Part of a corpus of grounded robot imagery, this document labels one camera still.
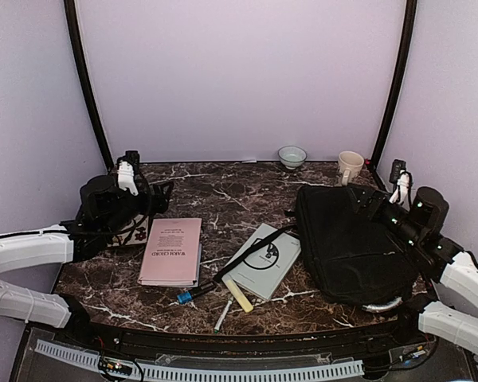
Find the black frame post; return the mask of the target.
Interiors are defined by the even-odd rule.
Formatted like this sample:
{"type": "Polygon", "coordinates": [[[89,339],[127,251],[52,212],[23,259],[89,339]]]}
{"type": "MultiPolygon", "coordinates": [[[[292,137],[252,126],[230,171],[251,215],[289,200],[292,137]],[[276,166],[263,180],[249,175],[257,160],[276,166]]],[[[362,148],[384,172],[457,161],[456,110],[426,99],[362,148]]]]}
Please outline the black frame post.
{"type": "Polygon", "coordinates": [[[76,11],[76,2],[73,0],[64,0],[63,3],[65,8],[65,19],[69,33],[69,40],[72,47],[72,55],[76,65],[76,72],[80,81],[80,89],[84,97],[84,103],[87,108],[92,132],[94,134],[100,156],[106,170],[109,171],[114,167],[115,162],[108,145],[108,140],[105,136],[104,128],[100,119],[92,89],[91,79],[88,73],[88,66],[76,11]]]}
{"type": "Polygon", "coordinates": [[[370,167],[373,171],[378,169],[382,159],[382,154],[386,146],[390,128],[394,120],[396,107],[398,105],[398,100],[406,73],[407,61],[409,59],[409,51],[417,15],[417,4],[418,0],[406,1],[398,54],[394,66],[394,74],[386,101],[386,107],[379,127],[378,136],[376,138],[374,149],[370,158],[370,167]]]}

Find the cream mug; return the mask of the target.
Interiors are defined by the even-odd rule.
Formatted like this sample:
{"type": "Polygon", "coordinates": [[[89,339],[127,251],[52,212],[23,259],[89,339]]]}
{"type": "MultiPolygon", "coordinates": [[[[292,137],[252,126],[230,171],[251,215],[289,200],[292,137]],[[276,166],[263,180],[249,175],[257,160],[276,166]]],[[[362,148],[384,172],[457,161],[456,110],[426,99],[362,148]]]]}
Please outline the cream mug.
{"type": "Polygon", "coordinates": [[[362,155],[354,151],[342,151],[338,156],[339,184],[349,185],[361,172],[365,163],[362,155]]]}

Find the floral placemat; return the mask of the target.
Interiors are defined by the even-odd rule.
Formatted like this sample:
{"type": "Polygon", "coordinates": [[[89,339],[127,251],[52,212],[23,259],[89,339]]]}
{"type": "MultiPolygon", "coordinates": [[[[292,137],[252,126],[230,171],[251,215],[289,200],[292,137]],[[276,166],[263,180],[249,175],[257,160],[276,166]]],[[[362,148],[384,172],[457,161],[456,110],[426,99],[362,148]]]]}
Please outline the floral placemat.
{"type": "Polygon", "coordinates": [[[109,236],[106,244],[108,248],[119,248],[145,244],[148,238],[149,218],[138,215],[119,231],[122,234],[109,236]]]}

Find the white pen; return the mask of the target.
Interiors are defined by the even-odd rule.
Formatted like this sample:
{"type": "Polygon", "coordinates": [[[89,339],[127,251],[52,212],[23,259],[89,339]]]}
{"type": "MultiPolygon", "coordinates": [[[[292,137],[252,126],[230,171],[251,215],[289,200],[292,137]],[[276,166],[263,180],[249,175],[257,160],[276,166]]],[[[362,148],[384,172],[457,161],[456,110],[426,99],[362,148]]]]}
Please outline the white pen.
{"type": "Polygon", "coordinates": [[[231,306],[233,305],[233,301],[234,301],[234,297],[233,296],[230,296],[223,311],[221,312],[221,315],[219,317],[219,319],[217,320],[215,326],[214,326],[214,333],[219,333],[220,332],[220,329],[222,327],[222,324],[226,318],[226,315],[228,314],[231,306]]]}

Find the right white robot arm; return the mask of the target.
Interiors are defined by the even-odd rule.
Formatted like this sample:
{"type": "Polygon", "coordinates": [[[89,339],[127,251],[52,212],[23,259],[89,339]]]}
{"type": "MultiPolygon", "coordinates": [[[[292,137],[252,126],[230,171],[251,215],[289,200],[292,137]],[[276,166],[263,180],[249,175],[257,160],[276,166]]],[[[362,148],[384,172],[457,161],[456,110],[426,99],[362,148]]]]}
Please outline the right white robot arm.
{"type": "MultiPolygon", "coordinates": [[[[403,160],[393,161],[390,183],[391,194],[374,190],[360,194],[355,212],[382,224],[422,278],[460,296],[478,311],[478,260],[441,232],[449,203],[428,186],[413,192],[413,176],[403,160]]],[[[391,328],[390,337],[398,345],[408,345],[425,333],[478,356],[478,317],[453,309],[438,296],[417,294],[400,302],[398,322],[391,328]]]]}

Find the black student bag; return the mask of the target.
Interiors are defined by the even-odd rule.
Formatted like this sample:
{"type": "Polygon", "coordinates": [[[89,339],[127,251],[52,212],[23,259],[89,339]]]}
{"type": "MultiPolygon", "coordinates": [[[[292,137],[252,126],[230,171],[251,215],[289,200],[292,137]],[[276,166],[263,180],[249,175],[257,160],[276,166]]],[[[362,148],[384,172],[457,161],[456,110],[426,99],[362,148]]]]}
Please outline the black student bag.
{"type": "Polygon", "coordinates": [[[352,187],[305,185],[296,195],[291,227],[262,224],[214,276],[223,277],[290,228],[300,241],[300,257],[316,288],[331,303],[364,310],[392,310],[412,297],[416,267],[380,223],[353,211],[352,187]]]}

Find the blue black marker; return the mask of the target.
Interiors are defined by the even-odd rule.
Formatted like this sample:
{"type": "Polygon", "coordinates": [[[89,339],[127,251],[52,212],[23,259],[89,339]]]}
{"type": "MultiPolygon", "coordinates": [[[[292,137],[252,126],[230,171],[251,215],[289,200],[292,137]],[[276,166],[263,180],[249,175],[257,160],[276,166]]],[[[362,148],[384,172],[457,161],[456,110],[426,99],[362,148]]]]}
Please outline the blue black marker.
{"type": "Polygon", "coordinates": [[[188,302],[191,302],[195,300],[196,298],[199,298],[205,294],[208,294],[209,292],[213,291],[216,289],[217,284],[213,281],[204,283],[201,286],[197,286],[195,288],[192,288],[188,291],[185,291],[184,293],[181,293],[177,296],[178,303],[180,305],[187,304],[188,302]]]}

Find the grey notebook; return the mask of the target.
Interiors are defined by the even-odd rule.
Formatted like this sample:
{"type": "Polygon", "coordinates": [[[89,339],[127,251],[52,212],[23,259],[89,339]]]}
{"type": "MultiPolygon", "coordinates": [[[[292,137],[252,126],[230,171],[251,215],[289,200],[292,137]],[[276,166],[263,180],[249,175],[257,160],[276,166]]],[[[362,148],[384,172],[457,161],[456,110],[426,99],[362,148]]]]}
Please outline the grey notebook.
{"type": "Polygon", "coordinates": [[[273,242],[250,254],[228,272],[223,281],[232,279],[242,290],[269,301],[300,251],[300,241],[283,232],[273,242]]]}

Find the yellow highlighter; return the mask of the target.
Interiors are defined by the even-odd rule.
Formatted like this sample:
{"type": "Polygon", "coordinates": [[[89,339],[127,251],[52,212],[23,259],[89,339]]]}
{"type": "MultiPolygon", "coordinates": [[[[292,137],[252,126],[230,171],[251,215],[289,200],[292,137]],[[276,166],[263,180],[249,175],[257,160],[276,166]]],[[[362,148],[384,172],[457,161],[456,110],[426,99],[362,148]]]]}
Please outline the yellow highlighter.
{"type": "Polygon", "coordinates": [[[225,284],[226,288],[229,290],[231,295],[235,298],[237,303],[243,309],[244,312],[250,313],[253,310],[253,305],[246,298],[245,294],[242,292],[240,287],[234,282],[233,279],[224,277],[222,282],[225,284]]]}

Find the small white bowl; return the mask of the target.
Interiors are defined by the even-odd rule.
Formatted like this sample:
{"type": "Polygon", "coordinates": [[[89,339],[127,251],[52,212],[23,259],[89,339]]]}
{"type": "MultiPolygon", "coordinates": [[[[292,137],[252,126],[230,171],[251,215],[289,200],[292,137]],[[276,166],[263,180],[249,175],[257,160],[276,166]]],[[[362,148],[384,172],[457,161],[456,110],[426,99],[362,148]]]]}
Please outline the small white bowl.
{"type": "Polygon", "coordinates": [[[284,146],[278,150],[280,163],[288,170],[295,170],[302,166],[308,155],[298,146],[284,146]]]}

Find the left black frame post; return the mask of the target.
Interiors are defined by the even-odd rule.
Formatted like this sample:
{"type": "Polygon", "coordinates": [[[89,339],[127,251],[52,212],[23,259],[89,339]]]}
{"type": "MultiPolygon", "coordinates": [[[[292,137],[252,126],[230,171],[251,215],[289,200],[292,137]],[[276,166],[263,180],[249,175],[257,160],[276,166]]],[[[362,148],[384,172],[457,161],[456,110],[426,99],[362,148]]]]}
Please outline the left black frame post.
{"type": "Polygon", "coordinates": [[[69,40],[72,47],[72,55],[76,65],[76,72],[80,81],[80,89],[84,97],[84,103],[87,108],[92,132],[94,134],[100,156],[106,170],[109,171],[114,167],[115,162],[108,145],[108,140],[105,136],[104,128],[100,119],[92,89],[91,79],[88,73],[88,66],[76,11],[76,2],[73,0],[64,0],[63,3],[65,8],[65,19],[69,33],[69,40]]]}

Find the right black frame post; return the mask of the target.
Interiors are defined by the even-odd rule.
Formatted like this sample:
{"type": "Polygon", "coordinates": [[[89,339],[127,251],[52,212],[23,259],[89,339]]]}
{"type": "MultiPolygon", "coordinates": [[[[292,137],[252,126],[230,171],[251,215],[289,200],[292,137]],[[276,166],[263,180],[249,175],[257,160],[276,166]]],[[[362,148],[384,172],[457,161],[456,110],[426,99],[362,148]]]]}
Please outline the right black frame post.
{"type": "Polygon", "coordinates": [[[382,154],[386,146],[390,128],[394,120],[396,107],[398,105],[398,100],[406,73],[407,61],[409,59],[409,51],[417,15],[417,4],[418,0],[406,1],[398,54],[394,66],[394,74],[386,101],[386,107],[379,127],[378,136],[376,138],[374,149],[370,158],[370,167],[373,171],[378,169],[382,159],[382,154]]]}

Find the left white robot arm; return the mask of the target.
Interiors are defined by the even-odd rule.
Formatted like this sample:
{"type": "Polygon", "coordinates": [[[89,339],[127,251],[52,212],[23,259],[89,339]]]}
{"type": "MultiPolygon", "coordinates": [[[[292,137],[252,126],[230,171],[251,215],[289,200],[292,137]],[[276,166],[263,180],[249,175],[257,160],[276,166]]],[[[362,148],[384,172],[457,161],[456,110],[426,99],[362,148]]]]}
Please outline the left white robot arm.
{"type": "MultiPolygon", "coordinates": [[[[150,185],[129,150],[115,173],[90,179],[80,188],[76,217],[38,230],[0,234],[0,275],[45,264],[81,263],[131,238],[137,228],[167,210],[173,182],[150,185]]],[[[65,329],[80,347],[96,341],[86,309],[65,294],[45,294],[0,279],[0,316],[65,329]]]]}

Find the black front table rail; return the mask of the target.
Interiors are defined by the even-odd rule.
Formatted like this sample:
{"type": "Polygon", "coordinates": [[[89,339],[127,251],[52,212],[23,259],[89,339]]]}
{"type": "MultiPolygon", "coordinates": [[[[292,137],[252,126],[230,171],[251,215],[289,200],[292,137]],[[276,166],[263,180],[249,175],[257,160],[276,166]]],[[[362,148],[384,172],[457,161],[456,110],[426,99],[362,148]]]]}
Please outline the black front table rail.
{"type": "Polygon", "coordinates": [[[141,357],[166,350],[182,355],[261,356],[330,353],[335,357],[383,357],[403,345],[432,346],[432,336],[397,335],[395,316],[371,314],[355,307],[317,305],[309,299],[265,303],[249,314],[233,306],[218,333],[213,332],[224,303],[205,307],[179,306],[115,309],[88,305],[95,337],[86,342],[39,324],[25,329],[17,352],[23,362],[37,340],[59,341],[88,349],[103,349],[141,357]]]}

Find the pink book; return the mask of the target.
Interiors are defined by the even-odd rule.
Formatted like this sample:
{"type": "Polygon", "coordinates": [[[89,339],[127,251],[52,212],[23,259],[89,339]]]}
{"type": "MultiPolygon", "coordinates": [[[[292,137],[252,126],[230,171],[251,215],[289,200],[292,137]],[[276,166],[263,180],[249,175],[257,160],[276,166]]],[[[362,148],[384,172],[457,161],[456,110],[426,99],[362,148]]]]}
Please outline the pink book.
{"type": "Polygon", "coordinates": [[[153,287],[198,285],[202,245],[200,218],[155,219],[138,284],[153,287]]]}

